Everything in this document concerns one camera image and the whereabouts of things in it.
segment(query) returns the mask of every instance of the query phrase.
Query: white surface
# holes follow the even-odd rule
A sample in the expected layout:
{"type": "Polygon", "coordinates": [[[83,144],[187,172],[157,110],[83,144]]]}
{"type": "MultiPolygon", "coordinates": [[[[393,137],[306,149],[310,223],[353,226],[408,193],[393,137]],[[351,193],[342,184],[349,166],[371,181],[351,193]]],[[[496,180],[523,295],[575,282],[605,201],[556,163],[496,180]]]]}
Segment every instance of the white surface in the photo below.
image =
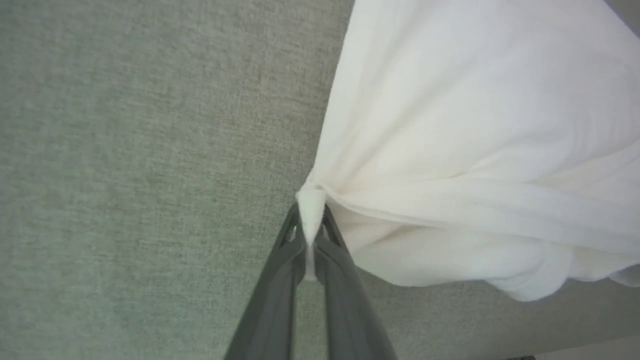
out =
{"type": "Polygon", "coordinates": [[[600,0],[357,0],[303,223],[325,192],[394,284],[637,284],[638,99],[640,41],[600,0]]]}
{"type": "Polygon", "coordinates": [[[536,355],[537,360],[633,360],[640,358],[640,336],[536,355]]]}

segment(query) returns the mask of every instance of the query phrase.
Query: white cloth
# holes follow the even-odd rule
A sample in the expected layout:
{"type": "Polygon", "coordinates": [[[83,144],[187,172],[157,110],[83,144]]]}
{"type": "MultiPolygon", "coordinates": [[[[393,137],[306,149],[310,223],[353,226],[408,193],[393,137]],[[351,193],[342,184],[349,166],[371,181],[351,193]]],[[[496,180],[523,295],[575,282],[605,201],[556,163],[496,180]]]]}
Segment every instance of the white cloth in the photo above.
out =
{"type": "Polygon", "coordinates": [[[601,0],[356,0],[316,162],[358,266],[519,300],[640,263],[640,41],[601,0]]]}

